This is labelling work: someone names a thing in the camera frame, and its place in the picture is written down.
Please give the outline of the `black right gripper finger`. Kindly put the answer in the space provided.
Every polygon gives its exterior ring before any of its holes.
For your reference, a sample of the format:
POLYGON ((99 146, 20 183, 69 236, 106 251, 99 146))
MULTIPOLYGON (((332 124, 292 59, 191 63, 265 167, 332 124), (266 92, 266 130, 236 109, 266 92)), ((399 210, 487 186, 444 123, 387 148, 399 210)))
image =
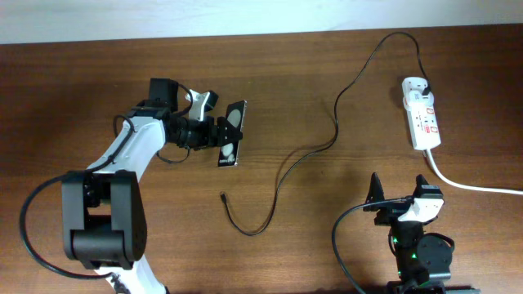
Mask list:
POLYGON ((414 198, 438 199, 438 187, 429 185, 422 174, 416 176, 416 187, 413 192, 414 198))
POLYGON ((385 200, 382 183, 378 177, 378 174, 374 172, 371 175, 369 184, 369 192, 365 199, 366 207, 363 208, 365 212, 376 212, 382 206, 381 202, 385 200))

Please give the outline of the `black Galaxy flip phone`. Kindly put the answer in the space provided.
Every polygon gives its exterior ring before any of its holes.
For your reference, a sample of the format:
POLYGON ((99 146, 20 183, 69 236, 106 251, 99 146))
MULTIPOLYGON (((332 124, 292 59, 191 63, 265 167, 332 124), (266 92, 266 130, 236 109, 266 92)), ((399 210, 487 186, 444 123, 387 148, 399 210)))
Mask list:
POLYGON ((219 167, 233 167, 238 165, 240 141, 243 139, 243 126, 247 101, 240 100, 228 105, 226 116, 218 119, 220 153, 219 167))

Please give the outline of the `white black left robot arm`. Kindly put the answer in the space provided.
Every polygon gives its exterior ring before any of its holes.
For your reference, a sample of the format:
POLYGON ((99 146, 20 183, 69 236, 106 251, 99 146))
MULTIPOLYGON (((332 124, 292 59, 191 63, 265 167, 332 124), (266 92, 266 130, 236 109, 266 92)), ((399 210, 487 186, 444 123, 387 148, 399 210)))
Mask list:
POLYGON ((153 78, 147 99, 127 114, 121 132, 86 171, 61 182, 65 255, 95 270, 117 293, 166 293, 145 257, 147 224, 139 181, 150 160, 167 144, 188 151, 217 147, 218 164, 238 163, 247 103, 228 105, 223 117, 207 113, 218 96, 189 90, 178 109, 182 85, 153 78))

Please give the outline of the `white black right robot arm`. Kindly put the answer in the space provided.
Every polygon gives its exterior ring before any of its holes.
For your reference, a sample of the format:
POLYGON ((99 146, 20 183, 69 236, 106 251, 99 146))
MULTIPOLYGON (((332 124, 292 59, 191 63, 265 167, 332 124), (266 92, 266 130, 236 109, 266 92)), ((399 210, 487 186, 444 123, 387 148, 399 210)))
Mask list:
POLYGON ((424 230, 437 219, 444 195, 436 185, 416 176, 411 195, 386 199, 377 173, 371 175, 366 212, 376 212, 374 224, 389 228, 389 248, 396 259, 399 279, 386 285, 388 293, 444 293, 451 278, 454 240, 424 230))

